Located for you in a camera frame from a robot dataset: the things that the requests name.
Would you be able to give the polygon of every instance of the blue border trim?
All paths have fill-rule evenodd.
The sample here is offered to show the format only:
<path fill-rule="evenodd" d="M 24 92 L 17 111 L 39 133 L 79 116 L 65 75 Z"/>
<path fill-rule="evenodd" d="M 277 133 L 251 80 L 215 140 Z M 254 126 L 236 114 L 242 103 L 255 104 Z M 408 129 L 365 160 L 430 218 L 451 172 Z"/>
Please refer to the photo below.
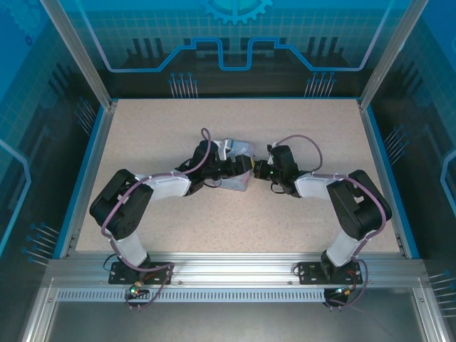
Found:
<path fill-rule="evenodd" d="M 394 178 L 393 169 L 391 168 L 390 162 L 388 161 L 385 145 L 383 144 L 382 137 L 380 135 L 380 131 L 378 129 L 377 121 L 375 120 L 371 105 L 368 106 L 367 113 L 369 115 L 369 120 L 372 125 L 373 134 L 375 135 L 375 139 L 377 140 L 377 145 L 380 150 L 380 155 L 382 157 L 383 164 L 385 165 L 386 176 L 388 177 L 391 189 L 393 190 L 393 196 L 396 201 L 396 205 L 398 206 L 400 221 L 402 222 L 405 238 L 407 239 L 408 247 L 410 249 L 410 256 L 413 259 L 419 259 L 420 253 L 418 252 L 418 248 L 416 247 L 415 238 L 413 237 L 412 229 L 410 227 L 407 214 L 405 213 L 404 204 L 402 202 L 402 199 L 400 198 L 398 185 L 396 184 L 396 180 Z"/>
<path fill-rule="evenodd" d="M 108 57 L 106 56 L 98 37 L 93 30 L 92 25 L 90 24 L 90 20 L 87 17 L 87 13 L 84 11 L 82 6 L 81 0 L 76 0 L 76 6 L 79 8 L 81 16 L 89 30 L 90 35 L 92 36 L 93 42 L 96 45 L 100 57 L 102 58 L 105 67 L 111 73 L 159 73 L 162 71 L 172 60 L 173 58 L 180 52 L 180 51 L 187 51 L 187 50 L 197 50 L 197 43 L 201 42 L 210 42 L 217 44 L 217 51 L 218 51 L 218 59 L 219 59 L 219 67 L 223 71 L 248 71 L 252 67 L 252 57 L 253 57 L 253 44 L 257 41 L 270 41 L 274 43 L 275 49 L 286 49 L 290 50 L 299 60 L 302 62 L 310 71 L 348 71 L 348 72 L 358 72 L 364 69 L 364 66 L 367 64 L 369 56 L 378 40 L 378 37 L 383 30 L 383 26 L 385 25 L 386 19 L 395 3 L 395 0 L 390 0 L 388 7 L 385 9 L 385 13 L 383 14 L 380 23 L 378 24 L 378 28 L 375 30 L 375 33 L 372 37 L 372 41 L 367 48 L 367 51 L 361 61 L 359 67 L 349 68 L 349 67 L 317 67 L 312 66 L 309 61 L 302 55 L 301 52 L 295 47 L 293 44 L 282 44 L 280 43 L 280 37 L 275 36 L 260 36 L 250 38 L 247 44 L 247 64 L 245 66 L 225 66 L 224 64 L 224 56 L 223 56 L 223 44 L 222 41 L 217 37 L 197 37 L 190 39 L 190 45 L 181 45 L 177 46 L 169 56 L 157 67 L 157 68 L 126 68 L 126 69 L 118 69 L 113 68 L 109 61 Z"/>
<path fill-rule="evenodd" d="M 448 165 L 455 158 L 456 158 L 456 149 L 454 149 L 453 151 L 448 153 L 448 155 L 443 160 L 442 173 L 440 174 L 440 184 L 442 185 L 443 191 L 445 192 L 445 195 L 448 198 L 448 202 L 450 203 L 453 214 L 456 216 L 456 201 L 455 201 L 455 198 L 453 197 L 450 187 L 448 186 L 448 183 L 447 183 Z"/>
<path fill-rule="evenodd" d="M 74 186 L 73 194 L 71 195 L 70 203 L 68 205 L 68 209 L 66 210 L 65 219 L 62 224 L 62 229 L 60 230 L 60 234 L 58 235 L 57 245 L 54 249 L 54 253 L 52 259 L 59 259 L 60 253 L 62 252 L 63 245 L 65 244 L 65 238 L 68 234 L 68 230 L 70 229 L 70 222 L 71 217 L 73 216 L 74 208 L 76 206 L 76 201 L 78 200 L 79 193 L 81 192 L 81 186 L 84 179 L 84 174 L 87 170 L 88 161 L 90 156 L 92 155 L 93 146 L 95 145 L 95 139 L 98 134 L 98 130 L 100 128 L 101 119 L 105 115 L 105 110 L 102 106 L 100 106 L 100 110 L 97 114 L 97 119 L 95 120 L 95 124 L 93 125 L 92 135 L 87 144 L 87 149 L 85 150 L 83 162 L 81 164 L 81 168 L 79 169 L 78 178 L 76 179 L 76 184 Z"/>
<path fill-rule="evenodd" d="M 10 145 L 8 145 L 2 139 L 0 139 L 0 147 L 4 148 L 10 155 L 13 156 L 14 159 L 16 159 L 18 162 L 20 162 L 22 164 L 22 167 L 24 168 L 24 174 L 26 176 L 26 184 L 22 188 L 21 196 L 19 197 L 19 199 L 16 203 L 16 207 L 14 208 L 13 214 L 11 215 L 11 217 L 9 219 L 8 225 L 6 226 L 5 232 L 0 241 L 0 258 L 1 258 L 1 255 L 3 254 L 3 251 L 5 250 L 5 246 L 6 246 L 6 243 L 8 242 L 11 231 L 13 230 L 17 217 L 19 216 L 19 212 L 21 211 L 22 205 L 24 204 L 24 201 L 26 199 L 27 192 L 29 192 L 29 189 L 31 186 L 31 175 L 30 175 L 29 162 L 21 153 L 17 152 L 15 149 L 13 149 Z"/>

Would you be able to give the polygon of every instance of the metal pin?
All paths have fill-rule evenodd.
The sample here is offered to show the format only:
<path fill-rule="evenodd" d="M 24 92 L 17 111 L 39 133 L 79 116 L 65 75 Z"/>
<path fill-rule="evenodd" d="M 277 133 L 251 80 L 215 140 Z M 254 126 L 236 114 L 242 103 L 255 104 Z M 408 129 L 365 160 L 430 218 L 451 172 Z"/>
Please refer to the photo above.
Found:
<path fill-rule="evenodd" d="M 174 90 L 172 89 L 172 80 L 168 80 L 168 83 L 170 84 L 172 98 L 176 98 L 174 95 Z"/>
<path fill-rule="evenodd" d="M 330 85 L 330 83 L 331 83 L 331 80 L 333 79 L 333 76 L 334 76 L 335 74 L 336 74 L 336 73 L 334 73 L 333 71 L 331 71 L 331 72 L 329 73 L 329 81 L 328 81 L 328 84 L 326 85 L 326 89 L 325 89 L 325 92 L 324 92 L 325 95 L 324 95 L 324 96 L 326 96 L 326 92 L 328 91 L 329 85 Z"/>
<path fill-rule="evenodd" d="M 79 108 L 79 110 L 81 111 L 82 115 L 84 118 L 87 119 L 87 121 L 92 125 L 95 123 L 95 121 L 93 120 L 92 116 L 90 115 L 90 113 L 86 110 L 86 108 L 84 107 L 83 108 L 83 105 L 81 104 L 81 102 L 78 102 L 76 104 Z"/>
<path fill-rule="evenodd" d="M 188 88 L 188 80 L 185 80 L 185 85 L 187 86 L 188 98 L 191 98 L 191 96 L 190 96 L 190 89 Z"/>
<path fill-rule="evenodd" d="M 42 239 L 42 240 L 44 240 L 44 241 L 47 241 L 47 242 L 49 242 L 50 244 L 53 244 L 54 246 L 56 245 L 56 243 L 55 243 L 54 241 L 45 238 L 45 237 L 44 237 L 43 235 L 41 235 L 40 233 L 38 233 L 38 234 L 36 235 L 36 238 L 37 238 L 37 239 Z"/>
<path fill-rule="evenodd" d="M 438 301 L 437 304 L 448 304 L 448 303 L 456 303 L 456 299 L 453 299 L 452 301 Z"/>
<path fill-rule="evenodd" d="M 447 296 L 454 296 L 456 294 L 456 292 L 453 292 L 451 294 L 440 294 L 438 296 L 435 296 L 435 298 L 438 298 L 438 297 L 447 297 Z"/>
<path fill-rule="evenodd" d="M 388 156 L 388 159 L 390 159 L 390 157 L 392 157 L 393 155 L 396 154 L 396 152 L 398 151 L 398 149 L 402 148 L 404 146 L 404 144 L 402 144 L 401 142 L 399 143 L 398 146 L 394 147 L 394 150 L 389 153 L 389 156 Z"/>
<path fill-rule="evenodd" d="M 193 84 L 195 85 L 195 94 L 196 94 L 197 98 L 199 98 L 199 96 L 198 96 L 198 86 L 197 86 L 197 83 L 198 83 L 197 80 L 193 80 Z"/>
<path fill-rule="evenodd" d="M 315 81 L 315 77 L 318 75 L 317 72 L 314 72 L 313 73 L 313 78 L 312 78 L 312 81 L 311 81 L 311 87 L 309 89 L 309 95 L 311 94 L 310 92 L 312 91 L 312 87 L 314 86 L 314 81 Z"/>
<path fill-rule="evenodd" d="M 87 117 L 84 114 L 82 114 L 79 118 L 87 125 L 87 128 L 89 129 L 89 131 L 92 131 L 93 125 L 89 122 Z"/>
<path fill-rule="evenodd" d="M 447 289 L 454 291 L 456 289 L 456 286 L 453 283 L 451 283 L 449 286 L 439 287 L 438 289 L 432 289 L 432 290 L 434 292 L 436 292 L 436 291 L 447 290 Z"/>
<path fill-rule="evenodd" d="M 174 78 L 174 76 L 176 76 L 176 74 L 175 73 L 171 73 L 170 75 L 172 77 L 172 82 L 174 83 L 174 90 L 176 90 L 176 97 L 177 97 L 177 86 L 176 86 L 176 80 Z"/>
<path fill-rule="evenodd" d="M 81 124 L 81 127 L 85 128 L 85 131 L 90 135 L 90 131 L 92 130 L 90 125 L 87 123 L 86 120 L 83 119 L 82 115 L 78 114 L 78 112 L 76 110 L 74 111 L 74 113 L 78 116 L 78 118 L 79 118 L 78 122 Z"/>
<path fill-rule="evenodd" d="M 38 261 L 38 260 L 35 260 L 34 258 L 32 258 L 31 256 L 27 259 L 28 262 L 36 262 L 37 264 L 40 264 L 40 265 L 43 265 L 43 266 L 48 266 L 47 264 L 44 264 L 43 262 L 41 261 Z"/>
<path fill-rule="evenodd" d="M 188 76 L 189 79 L 190 79 L 190 88 L 192 89 L 193 97 L 195 97 L 195 92 L 193 91 L 193 82 L 192 82 L 192 76 L 193 76 L 193 74 L 192 74 L 192 73 L 187 73 L 187 76 Z"/>
<path fill-rule="evenodd" d="M 179 73 L 179 76 L 180 76 L 180 80 L 182 82 L 182 87 L 183 87 L 183 91 L 184 91 L 184 97 L 186 98 L 187 95 L 185 94 L 185 87 L 184 87 L 184 73 Z"/>
<path fill-rule="evenodd" d="M 403 146 L 402 146 L 402 147 L 400 147 L 400 149 L 399 149 L 399 150 L 396 150 L 396 151 L 394 152 L 394 154 L 393 154 L 393 153 L 391 153 L 391 156 L 390 156 L 390 158 L 389 158 L 389 159 L 390 159 L 390 160 L 394 159 L 394 157 L 395 157 L 397 154 L 399 154 L 399 152 L 400 152 L 400 151 L 402 151 L 404 148 L 406 148 L 406 147 L 407 147 L 409 144 L 410 144 L 410 141 L 409 141 L 409 140 L 407 140 L 407 141 L 405 142 L 405 144 L 403 144 Z"/>
<path fill-rule="evenodd" d="M 307 79 L 307 85 L 306 85 L 306 90 L 304 91 L 304 97 L 307 96 L 307 90 L 309 89 L 309 85 L 311 84 L 311 81 L 312 80 L 310 78 Z"/>
<path fill-rule="evenodd" d="M 385 140 L 383 141 L 383 144 L 385 144 L 385 143 L 388 141 L 388 139 L 391 138 L 391 135 L 393 135 L 394 132 L 396 132 L 396 131 L 397 131 L 397 128 L 396 128 L 396 126 L 394 126 L 394 127 L 393 127 L 393 130 L 391 131 L 391 133 L 388 134 L 388 136 L 387 136 L 387 137 L 385 138 Z"/>
<path fill-rule="evenodd" d="M 35 240 L 35 239 L 32 239 L 30 235 L 26 236 L 26 241 L 33 241 L 33 242 L 36 242 L 37 244 L 39 244 L 41 246 L 44 246 L 44 247 L 47 247 L 49 249 L 54 250 L 54 247 L 48 246 L 47 244 L 44 244 L 43 242 L 40 242 L 40 241 Z"/>
<path fill-rule="evenodd" d="M 85 107 L 88 109 L 88 111 L 92 113 L 92 115 L 93 115 L 94 118 L 96 118 L 96 117 L 97 117 L 97 114 L 93 111 L 92 107 L 90 107 L 90 106 L 88 105 L 88 104 L 89 104 L 88 101 L 85 100 L 82 96 L 81 96 L 81 99 L 82 99 L 82 101 L 83 101 Z"/>
<path fill-rule="evenodd" d="M 438 276 L 450 276 L 450 270 L 446 269 L 441 274 L 436 274 L 434 276 L 430 276 L 429 279 L 437 278 Z"/>
<path fill-rule="evenodd" d="M 35 229 L 35 230 L 38 230 L 39 232 L 42 232 L 43 234 L 46 234 L 46 235 L 52 237 L 53 239 L 57 239 L 57 238 L 58 238 L 58 237 L 56 237 L 55 235 L 53 235 L 53 234 L 51 234 L 51 233 L 48 233 L 47 231 L 38 228 L 34 223 L 32 223 L 32 224 L 30 225 L 30 229 L 32 229 L 32 230 L 34 230 L 34 229 Z"/>
<path fill-rule="evenodd" d="M 46 258 L 45 256 L 28 251 L 26 247 L 22 247 L 21 252 L 24 254 L 28 253 L 28 254 L 34 255 L 35 257 L 38 257 L 38 258 L 43 258 L 43 259 L 49 260 L 49 258 Z"/>
<path fill-rule="evenodd" d="M 320 83 L 319 79 L 315 80 L 315 86 L 313 87 L 312 97 L 315 95 L 316 86 Z"/>
<path fill-rule="evenodd" d="M 386 145 L 388 143 L 388 141 L 390 141 L 391 139 L 393 139 L 399 132 L 400 130 L 402 130 L 404 128 L 404 125 L 403 124 L 400 124 L 399 128 L 395 131 L 395 133 L 393 135 L 391 135 L 392 133 L 389 134 L 389 136 L 385 139 L 385 141 L 383 141 L 383 144 Z"/>
<path fill-rule="evenodd" d="M 401 142 L 401 139 L 404 138 L 405 136 L 406 136 L 406 134 L 404 133 L 404 134 L 402 135 L 402 137 L 396 138 L 395 143 L 389 144 L 389 146 L 386 147 L 386 153 L 388 154 L 389 152 L 391 152 L 391 150 L 392 150 L 398 143 L 400 143 L 400 142 Z"/>
<path fill-rule="evenodd" d="M 445 280 L 441 280 L 441 281 L 436 281 L 435 283 L 430 283 L 431 285 L 436 285 L 436 284 L 441 284 L 441 283 L 446 283 L 447 281 L 452 281 L 452 280 L 455 280 L 456 277 L 453 277 L 453 278 L 449 278 L 449 279 L 445 279 Z"/>
<path fill-rule="evenodd" d="M 391 150 L 398 144 L 401 143 L 402 137 L 399 135 L 396 135 L 392 140 L 389 141 L 389 143 L 385 146 L 386 153 L 390 153 Z"/>
<path fill-rule="evenodd" d="M 52 257 L 52 253 L 48 252 L 48 251 L 45 251 L 44 249 L 41 249 L 39 248 L 38 246 L 36 246 L 35 244 L 31 247 L 31 250 L 32 251 L 39 251 L 41 253 L 46 253 L 46 254 L 49 254 L 51 257 Z"/>
<path fill-rule="evenodd" d="M 180 87 L 180 80 L 177 80 L 176 83 L 177 83 L 177 87 L 179 88 L 180 98 L 184 98 L 184 97 L 182 96 L 182 89 L 181 89 L 181 87 Z"/>
<path fill-rule="evenodd" d="M 331 95 L 331 92 L 333 91 L 334 83 L 336 83 L 336 80 L 331 81 L 331 87 L 329 88 L 327 97 L 329 97 Z"/>
<path fill-rule="evenodd" d="M 316 91 L 317 96 L 318 96 L 318 92 L 320 91 L 320 87 L 323 84 L 323 79 L 324 79 L 325 75 L 326 75 L 326 72 L 321 73 L 321 80 L 319 82 L 320 84 L 318 85 L 318 90 Z"/>
<path fill-rule="evenodd" d="M 84 130 L 84 132 L 90 137 L 90 133 L 87 131 L 87 128 L 84 126 L 84 124 L 82 123 L 81 119 L 78 119 L 78 124 Z"/>
<path fill-rule="evenodd" d="M 399 156 L 396 157 L 396 159 L 394 159 L 392 162 L 391 162 L 391 166 L 393 166 L 402 156 L 405 155 L 405 151 L 402 151 L 402 153 L 399 154 Z"/>
<path fill-rule="evenodd" d="M 59 233 L 59 232 L 57 232 L 56 230 L 54 230 L 54 229 L 50 228 L 49 226 L 46 226 L 46 223 L 45 223 L 45 222 L 42 222 L 42 223 L 40 223 L 40 227 L 41 227 L 41 228 L 47 228 L 47 229 L 49 229 L 51 232 L 54 232 L 54 233 L 56 233 L 57 235 L 59 235 L 59 234 L 60 234 L 60 233 Z"/>
<path fill-rule="evenodd" d="M 325 90 L 326 84 L 328 83 L 328 80 L 324 79 L 323 83 L 325 83 L 325 84 L 323 84 L 323 87 L 321 87 L 321 92 L 320 92 L 320 97 L 321 98 L 323 97 L 323 92 Z"/>

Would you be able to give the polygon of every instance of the black bracket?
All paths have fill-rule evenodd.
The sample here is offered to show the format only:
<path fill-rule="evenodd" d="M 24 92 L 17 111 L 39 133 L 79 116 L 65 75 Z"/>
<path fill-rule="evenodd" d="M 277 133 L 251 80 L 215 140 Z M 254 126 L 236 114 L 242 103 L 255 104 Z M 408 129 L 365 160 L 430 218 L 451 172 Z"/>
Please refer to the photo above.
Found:
<path fill-rule="evenodd" d="M 169 264 L 169 262 L 154 262 L 150 263 L 150 268 L 160 267 Z M 154 273 L 148 273 L 144 279 L 144 285 L 161 285 L 167 276 L 170 267 L 162 269 Z M 166 284 L 171 284 L 171 278 L 167 280 Z M 121 261 L 113 262 L 111 264 L 110 275 L 108 283 L 112 285 L 132 285 L 140 279 L 140 272 L 131 269 Z"/>
<path fill-rule="evenodd" d="M 294 274 L 299 277 L 300 285 L 352 285 L 353 278 L 349 271 L 354 272 L 356 285 L 363 283 L 363 276 L 358 262 L 349 262 L 328 280 L 321 262 L 299 262 L 294 267 Z"/>

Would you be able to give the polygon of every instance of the enclosure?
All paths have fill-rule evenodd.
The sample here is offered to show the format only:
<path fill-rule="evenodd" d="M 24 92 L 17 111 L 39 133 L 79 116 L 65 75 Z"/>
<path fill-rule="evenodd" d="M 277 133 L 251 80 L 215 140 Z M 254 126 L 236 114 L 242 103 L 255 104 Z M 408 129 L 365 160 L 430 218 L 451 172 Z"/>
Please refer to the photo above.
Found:
<path fill-rule="evenodd" d="M 453 341 L 455 16 L 446 0 L 3 1 L 1 340 Z M 331 313 L 339 286 L 293 270 L 336 238 L 330 202 L 253 177 L 150 203 L 138 234 L 175 268 L 151 307 L 123 305 L 88 208 L 117 170 L 173 170 L 202 127 L 257 160 L 308 135 L 322 172 L 369 174 L 393 216 L 361 252 L 356 306 Z"/>

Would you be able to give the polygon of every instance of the aluminum frame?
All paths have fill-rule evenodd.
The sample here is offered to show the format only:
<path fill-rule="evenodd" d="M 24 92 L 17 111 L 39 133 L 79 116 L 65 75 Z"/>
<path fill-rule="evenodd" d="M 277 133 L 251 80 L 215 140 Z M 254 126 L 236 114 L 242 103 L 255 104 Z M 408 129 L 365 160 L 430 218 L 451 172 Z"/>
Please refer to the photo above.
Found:
<path fill-rule="evenodd" d="M 367 82 L 363 93 L 361 94 L 361 108 L 367 109 L 371 103 L 375 93 L 386 77 L 386 74 L 390 70 L 394 60 L 402 50 L 410 32 L 415 27 L 416 22 L 421 16 L 421 13 L 428 4 L 428 0 L 411 0 L 408 8 L 405 10 L 402 19 L 398 26 L 395 28 L 391 39 L 386 46 L 380 60 L 377 63 L 372 75 Z"/>

